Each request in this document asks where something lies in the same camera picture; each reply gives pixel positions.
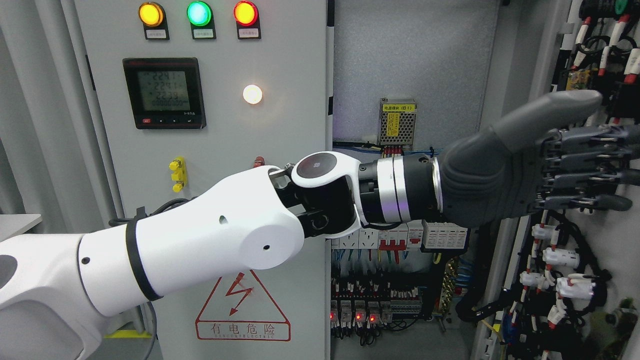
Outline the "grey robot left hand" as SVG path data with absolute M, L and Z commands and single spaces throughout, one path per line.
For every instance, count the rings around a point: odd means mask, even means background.
M 639 185 L 639 126 L 575 127 L 601 102 L 590 89 L 547 93 L 453 143 L 436 160 L 441 212 L 475 228 L 540 210 L 630 210 L 616 187 Z

